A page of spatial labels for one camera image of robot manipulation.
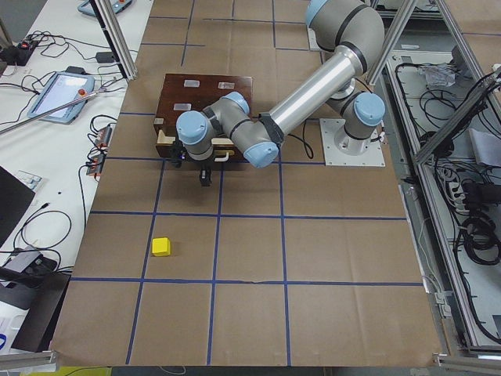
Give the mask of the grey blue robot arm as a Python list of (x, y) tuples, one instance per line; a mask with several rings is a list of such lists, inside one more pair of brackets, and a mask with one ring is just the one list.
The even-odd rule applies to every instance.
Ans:
[(202, 186), (211, 184), (214, 138), (227, 137), (255, 168), (264, 168), (276, 159), (286, 137), (323, 104), (344, 118), (344, 127), (335, 135), (337, 148), (348, 155), (365, 152), (385, 105), (354, 82), (377, 61), (384, 43), (383, 21), (363, 1), (312, 1), (306, 24), (315, 32), (317, 45), (332, 56), (270, 111), (252, 121), (247, 101), (231, 92), (201, 111), (178, 117), (178, 139), (200, 166)]

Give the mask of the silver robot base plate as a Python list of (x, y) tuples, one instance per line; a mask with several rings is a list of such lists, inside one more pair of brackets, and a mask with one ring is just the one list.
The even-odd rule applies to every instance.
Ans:
[(377, 130), (365, 140), (351, 138), (344, 129), (344, 119), (319, 120), (325, 166), (383, 168), (386, 164)]

